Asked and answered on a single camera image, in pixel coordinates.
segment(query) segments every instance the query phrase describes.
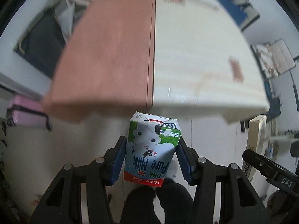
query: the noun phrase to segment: blue object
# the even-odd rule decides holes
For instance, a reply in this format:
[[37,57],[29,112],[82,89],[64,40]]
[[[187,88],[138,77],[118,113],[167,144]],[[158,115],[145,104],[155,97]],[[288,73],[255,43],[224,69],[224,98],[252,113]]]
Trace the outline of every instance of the blue object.
[[193,177],[191,175],[192,167],[189,164],[188,158],[187,158],[182,146],[180,145],[180,143],[178,143],[175,153],[176,153],[176,156],[178,157],[178,163],[180,164],[181,171],[183,173],[183,177],[188,182],[188,184],[190,184],[193,180]]
[[121,146],[118,149],[115,160],[111,166],[111,177],[110,177],[111,186],[114,185],[121,172],[121,167],[123,166],[123,162],[126,155],[126,146],[127,146],[127,141],[121,143]]
[[270,100],[272,98],[272,91],[271,91],[269,80],[264,81],[264,85],[265,85],[267,98],[268,100]]
[[279,98],[269,99],[269,103],[270,103],[270,109],[266,113],[267,122],[281,115]]
[[233,4],[230,0],[218,0],[222,6],[229,12],[231,17],[235,20],[238,26],[247,18],[247,14],[241,10],[240,7]]

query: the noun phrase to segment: red stripe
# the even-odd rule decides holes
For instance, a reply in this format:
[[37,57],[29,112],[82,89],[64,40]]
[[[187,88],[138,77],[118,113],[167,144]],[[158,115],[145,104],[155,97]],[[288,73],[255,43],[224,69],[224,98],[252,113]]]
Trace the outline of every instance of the red stripe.
[[164,121],[160,121],[160,120],[156,120],[156,119],[149,119],[149,121],[156,121],[156,122],[159,122],[159,123],[163,123]]
[[143,185],[156,186],[156,187],[161,187],[164,181],[164,179],[142,179],[126,171],[124,171],[124,180],[138,183],[138,184],[143,184]]

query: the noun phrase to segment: cartoon cow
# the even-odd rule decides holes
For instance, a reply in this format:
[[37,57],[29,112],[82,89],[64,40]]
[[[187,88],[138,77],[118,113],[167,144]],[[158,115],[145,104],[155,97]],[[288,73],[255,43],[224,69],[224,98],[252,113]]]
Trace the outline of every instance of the cartoon cow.
[[137,123],[137,129],[133,131],[135,136],[132,153],[136,152],[138,155],[152,156],[156,145],[160,143],[161,138],[155,132],[155,125]]

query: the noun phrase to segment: metal screw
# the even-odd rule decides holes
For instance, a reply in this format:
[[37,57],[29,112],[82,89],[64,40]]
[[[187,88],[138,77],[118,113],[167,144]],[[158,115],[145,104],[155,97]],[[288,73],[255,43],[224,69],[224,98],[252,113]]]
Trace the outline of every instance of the metal screw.
[[64,167],[63,167],[65,170],[69,170],[72,168],[72,165],[71,164],[65,164]]
[[232,163],[231,168],[237,170],[239,168],[239,166],[236,163]]
[[96,162],[97,163],[103,163],[103,162],[105,162],[105,159],[103,157],[98,157]]
[[207,161],[203,156],[200,156],[197,160],[201,163],[205,163]]

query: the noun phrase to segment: white floor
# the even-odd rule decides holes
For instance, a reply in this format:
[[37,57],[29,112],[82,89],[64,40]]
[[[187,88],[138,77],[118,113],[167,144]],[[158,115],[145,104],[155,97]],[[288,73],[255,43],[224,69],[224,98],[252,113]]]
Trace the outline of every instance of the white floor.
[[[129,128],[129,119],[99,116],[90,117],[79,125],[59,120],[52,122],[53,132],[15,127],[9,129],[7,134],[5,176],[11,185],[12,199],[29,215],[34,211],[37,196],[43,195],[64,164],[80,166],[103,156],[120,135],[127,134]],[[199,156],[208,158],[214,164],[228,166],[235,162],[242,166],[247,132],[241,133],[240,122],[227,125],[221,117],[178,119],[178,122],[185,142]],[[183,184],[194,197],[195,188],[188,186],[181,172],[177,173],[175,181]],[[124,201],[135,187],[134,183],[123,181],[120,175],[115,185],[107,188],[108,193],[112,194],[111,210],[115,222],[119,222]],[[164,212],[157,198],[154,203],[156,214],[164,223]],[[215,219],[218,219],[219,208],[220,203],[217,203]],[[85,211],[83,219],[87,222]]]

